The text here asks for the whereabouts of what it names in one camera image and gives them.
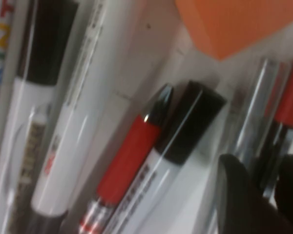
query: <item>dry erase marker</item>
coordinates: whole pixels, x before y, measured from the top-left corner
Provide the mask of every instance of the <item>dry erase marker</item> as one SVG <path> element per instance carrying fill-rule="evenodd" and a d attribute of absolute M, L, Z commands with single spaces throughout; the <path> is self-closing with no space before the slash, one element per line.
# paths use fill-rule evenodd
<path fill-rule="evenodd" d="M 37 150 L 76 10 L 77 3 L 71 0 L 40 0 L 32 1 L 28 12 L 0 152 L 0 233 L 15 233 L 30 206 Z"/>
<path fill-rule="evenodd" d="M 102 233 L 162 130 L 172 92 L 173 87 L 165 85 L 136 117 L 76 233 Z"/>
<path fill-rule="evenodd" d="M 127 54 L 142 2 L 95 1 L 31 201 L 34 214 L 26 233 L 56 233 L 60 228 L 113 81 Z"/>
<path fill-rule="evenodd" d="M 105 234 L 138 231 L 225 103 L 214 91 L 197 82 L 189 82 L 171 120 L 108 223 Z"/>

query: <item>black object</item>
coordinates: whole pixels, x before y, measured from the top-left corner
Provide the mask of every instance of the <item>black object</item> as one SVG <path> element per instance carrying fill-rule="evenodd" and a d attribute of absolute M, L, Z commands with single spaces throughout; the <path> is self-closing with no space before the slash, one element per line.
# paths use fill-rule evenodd
<path fill-rule="evenodd" d="M 274 198 L 278 210 L 293 224 L 293 155 L 281 163 Z"/>
<path fill-rule="evenodd" d="M 225 103 L 213 90 L 190 81 L 154 148 L 168 161 L 184 164 Z"/>
<path fill-rule="evenodd" d="M 216 195 L 219 234 L 293 234 L 293 226 L 260 195 L 232 155 L 220 156 Z"/>
<path fill-rule="evenodd" d="M 38 0 L 36 18 L 33 19 L 34 0 L 31 0 L 18 69 L 20 78 L 41 85 L 56 85 L 77 7 L 74 0 Z"/>

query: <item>pen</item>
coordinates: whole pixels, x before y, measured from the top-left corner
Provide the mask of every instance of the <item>pen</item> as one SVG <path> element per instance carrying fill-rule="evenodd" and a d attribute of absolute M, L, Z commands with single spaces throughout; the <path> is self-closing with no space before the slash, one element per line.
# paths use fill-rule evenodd
<path fill-rule="evenodd" d="M 146 158 L 104 234 L 136 233 L 177 177 L 226 101 L 190 81 L 172 118 Z"/>
<path fill-rule="evenodd" d="M 253 170 L 256 152 L 265 139 L 290 70 L 289 63 L 265 57 L 260 60 L 256 77 L 244 101 L 236 131 L 227 151 L 238 157 L 249 172 Z"/>
<path fill-rule="evenodd" d="M 18 232 L 30 205 L 38 150 L 78 6 L 71 0 L 30 4 L 0 151 L 0 233 Z"/>
<path fill-rule="evenodd" d="M 165 85 L 134 120 L 122 146 L 103 176 L 76 233 L 102 233 L 145 157 L 161 132 L 173 87 Z"/>
<path fill-rule="evenodd" d="M 270 198 L 278 168 L 293 140 L 293 69 L 255 168 L 253 180 L 263 196 Z"/>
<path fill-rule="evenodd" d="M 140 0 L 95 1 L 70 87 L 31 200 L 27 234 L 57 233 L 142 10 Z"/>

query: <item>red stripe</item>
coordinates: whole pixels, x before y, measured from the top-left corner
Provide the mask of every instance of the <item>red stripe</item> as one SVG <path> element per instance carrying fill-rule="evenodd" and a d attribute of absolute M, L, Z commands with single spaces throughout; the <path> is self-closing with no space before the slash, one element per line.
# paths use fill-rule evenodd
<path fill-rule="evenodd" d="M 98 230 L 95 230 L 95 227 L 93 227 L 93 225 L 87 225 L 86 222 L 84 222 L 84 220 L 80 221 L 80 228 L 85 231 L 88 232 L 89 234 L 99 234 L 100 232 L 98 232 Z"/>

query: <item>orange object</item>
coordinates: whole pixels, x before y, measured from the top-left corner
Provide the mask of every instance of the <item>orange object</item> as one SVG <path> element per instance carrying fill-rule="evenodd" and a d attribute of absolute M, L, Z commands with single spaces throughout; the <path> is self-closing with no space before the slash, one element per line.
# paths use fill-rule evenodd
<path fill-rule="evenodd" d="M 293 21 L 293 0 L 175 0 L 196 47 L 223 59 Z"/>

